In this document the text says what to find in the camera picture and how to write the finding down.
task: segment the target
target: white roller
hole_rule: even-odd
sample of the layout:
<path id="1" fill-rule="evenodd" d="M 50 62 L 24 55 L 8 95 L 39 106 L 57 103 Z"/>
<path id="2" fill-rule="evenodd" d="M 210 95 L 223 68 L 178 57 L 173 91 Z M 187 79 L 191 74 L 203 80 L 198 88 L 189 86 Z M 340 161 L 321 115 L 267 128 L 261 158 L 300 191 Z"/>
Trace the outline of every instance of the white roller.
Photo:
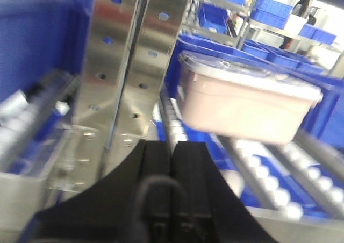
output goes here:
<path id="1" fill-rule="evenodd" d="M 282 213 L 289 219 L 300 220 L 303 215 L 303 209 L 299 203 L 289 202 L 282 207 Z"/>
<path id="2" fill-rule="evenodd" d="M 322 191 L 327 191 L 333 186 L 333 181 L 329 177 L 321 176 L 316 180 L 316 184 Z"/>
<path id="3" fill-rule="evenodd" d="M 340 203 L 344 201 L 344 190 L 339 187 L 332 187 L 327 192 L 330 199 L 335 203 Z"/>
<path id="4" fill-rule="evenodd" d="M 277 188 L 275 191 L 269 191 L 268 196 L 277 207 L 286 206 L 290 202 L 290 193 L 284 188 Z"/>
<path id="5" fill-rule="evenodd" d="M 316 167 L 308 167 L 306 170 L 306 175 L 310 180 L 316 180 L 320 177 L 321 171 Z"/>
<path id="6" fill-rule="evenodd" d="M 265 191 L 275 191 L 280 185 L 278 179 L 274 176 L 260 178 L 258 181 L 261 183 Z"/>
<path id="7" fill-rule="evenodd" d="M 254 155 L 246 157 L 244 160 L 249 168 L 258 167 L 261 163 L 261 159 L 258 156 Z"/>
<path id="8" fill-rule="evenodd" d="M 306 169 L 309 166 L 309 162 L 307 161 L 307 159 L 300 158 L 300 159 L 295 160 L 295 165 L 299 169 L 303 170 L 303 169 Z"/>
<path id="9" fill-rule="evenodd" d="M 245 188 L 245 182 L 241 174 L 236 170 L 229 169 L 222 169 L 220 172 L 235 195 L 240 197 Z"/>
<path id="10" fill-rule="evenodd" d="M 256 178 L 266 178 L 270 174 L 269 168 L 265 165 L 253 167 L 252 171 Z"/>

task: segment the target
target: metal plate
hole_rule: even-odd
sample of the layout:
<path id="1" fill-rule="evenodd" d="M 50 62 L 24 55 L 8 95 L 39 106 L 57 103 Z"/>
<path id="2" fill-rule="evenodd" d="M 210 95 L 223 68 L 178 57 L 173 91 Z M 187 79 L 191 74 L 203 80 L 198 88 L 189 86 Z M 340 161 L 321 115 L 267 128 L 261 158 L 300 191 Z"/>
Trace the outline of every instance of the metal plate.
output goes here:
<path id="1" fill-rule="evenodd" d="M 342 243 L 344 223 L 338 220 L 302 218 L 287 220 L 279 212 L 247 208 L 262 227 L 280 243 Z"/>
<path id="2" fill-rule="evenodd" d="M 105 173 L 120 164 L 124 140 L 144 138 L 188 0 L 148 0 L 127 72 Z"/>
<path id="3" fill-rule="evenodd" d="M 120 99 L 139 0 L 95 0 L 74 124 L 99 130 L 101 158 Z"/>

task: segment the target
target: person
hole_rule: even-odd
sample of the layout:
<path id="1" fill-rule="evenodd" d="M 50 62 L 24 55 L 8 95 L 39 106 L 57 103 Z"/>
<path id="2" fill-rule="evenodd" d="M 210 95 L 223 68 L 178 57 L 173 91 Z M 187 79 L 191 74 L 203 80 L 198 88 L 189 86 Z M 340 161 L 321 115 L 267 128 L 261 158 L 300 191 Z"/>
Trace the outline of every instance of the person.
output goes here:
<path id="1" fill-rule="evenodd" d="M 309 10 L 309 4 L 310 4 L 310 0 L 300 0 L 294 6 L 291 14 L 296 15 L 296 16 L 300 16 L 302 18 L 306 18 L 307 14 L 308 14 L 308 10 Z M 285 49 L 287 47 L 287 45 L 291 43 L 291 41 L 292 41 L 291 38 L 285 36 L 283 39 L 283 43 L 282 43 L 282 45 L 280 45 L 279 48 Z"/>

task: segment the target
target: roller conveyor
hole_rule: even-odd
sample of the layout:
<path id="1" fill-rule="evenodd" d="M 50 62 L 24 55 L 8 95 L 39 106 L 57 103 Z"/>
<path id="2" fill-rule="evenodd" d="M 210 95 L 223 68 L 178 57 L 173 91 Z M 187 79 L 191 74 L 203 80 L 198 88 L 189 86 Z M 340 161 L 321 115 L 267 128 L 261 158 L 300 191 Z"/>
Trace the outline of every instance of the roller conveyor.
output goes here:
<path id="1" fill-rule="evenodd" d="M 172 103 L 173 101 L 174 99 L 170 99 L 162 90 L 162 103 L 160 106 L 163 106 L 163 108 L 160 111 L 166 134 L 170 135 L 168 138 L 172 138 L 172 141 L 173 138 L 175 140 L 175 137 L 173 137 L 176 136 L 173 135 L 175 130 L 166 124 L 173 123 L 180 128 L 185 128 L 185 125 L 180 120 L 180 115 L 178 115 L 179 110 L 176 104 Z M 225 166 L 225 168 L 239 170 L 246 186 L 252 189 L 251 192 L 259 201 L 260 206 L 258 210 L 256 207 L 250 207 L 253 206 L 250 201 L 241 197 L 242 202 L 244 204 L 247 203 L 247 208 L 252 210 L 254 215 L 257 215 L 256 218 L 258 220 L 261 219 L 260 210 L 265 212 L 264 210 L 267 209 L 271 210 L 272 216 L 282 217 L 282 220 L 289 221 L 292 224 L 299 224 L 300 226 L 306 222 L 309 226 L 322 224 L 327 227 L 326 223 L 331 224 L 334 219 L 343 220 L 343 192 L 341 189 L 343 181 L 336 176 L 340 165 L 333 168 L 329 161 L 325 161 L 325 164 L 319 162 L 319 154 L 313 158 L 312 154 L 314 152 L 307 151 L 312 146 L 309 143 L 305 143 L 305 141 L 309 142 L 311 140 L 313 144 L 322 143 L 310 138 L 309 135 L 303 134 L 302 131 L 298 132 L 293 142 L 283 147 L 263 145 L 260 142 L 254 141 L 217 137 L 214 134 L 208 134 L 208 138 L 212 140 L 212 142 L 209 142 L 204 136 L 199 136 L 199 139 L 194 135 L 190 136 L 190 130 L 188 129 L 180 130 L 179 132 L 186 134 L 188 140 L 193 138 L 193 140 L 206 141 L 211 154 L 215 152 L 212 151 L 214 142 L 220 150 L 225 150 L 225 156 L 229 157 L 229 160 L 226 161 L 229 165 Z M 343 160 L 342 155 L 336 150 L 326 145 L 325 149 L 327 154 L 332 153 L 332 156 L 330 155 L 332 160 L 334 156 L 337 162 Z M 222 162 L 218 160 L 218 156 L 218 154 L 216 156 L 213 155 L 213 160 L 218 164 L 219 169 L 223 169 L 224 167 L 220 164 Z M 266 172 L 265 169 L 260 169 L 258 168 L 259 166 L 268 168 L 268 177 L 271 180 L 259 178 L 260 176 L 266 176 L 264 174 Z M 301 238 L 294 238 L 294 241 L 288 241 L 284 238 L 281 242 L 304 242 L 302 241 L 304 239 Z"/>

